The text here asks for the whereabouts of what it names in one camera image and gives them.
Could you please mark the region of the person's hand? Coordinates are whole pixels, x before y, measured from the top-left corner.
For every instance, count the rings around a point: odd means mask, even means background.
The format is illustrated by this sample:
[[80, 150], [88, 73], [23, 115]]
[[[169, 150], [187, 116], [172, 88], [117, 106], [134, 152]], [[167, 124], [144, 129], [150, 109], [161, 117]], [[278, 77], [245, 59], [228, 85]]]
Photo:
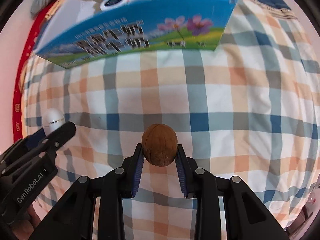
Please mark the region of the person's hand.
[[29, 239], [34, 229], [41, 222], [41, 219], [36, 213], [33, 205], [29, 206], [27, 213], [30, 216], [30, 219], [17, 221], [11, 226], [12, 232], [19, 240]]

